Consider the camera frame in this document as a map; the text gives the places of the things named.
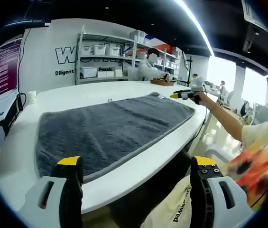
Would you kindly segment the person's right hand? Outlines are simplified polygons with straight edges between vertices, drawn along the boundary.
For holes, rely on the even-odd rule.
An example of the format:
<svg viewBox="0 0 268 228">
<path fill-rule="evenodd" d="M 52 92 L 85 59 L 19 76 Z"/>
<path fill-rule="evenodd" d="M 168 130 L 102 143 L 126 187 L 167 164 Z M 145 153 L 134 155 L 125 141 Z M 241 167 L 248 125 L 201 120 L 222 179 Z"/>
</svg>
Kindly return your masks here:
<svg viewBox="0 0 268 228">
<path fill-rule="evenodd" d="M 195 92 L 191 98 L 197 105 L 208 106 L 212 103 L 212 100 L 202 91 Z"/>
</svg>

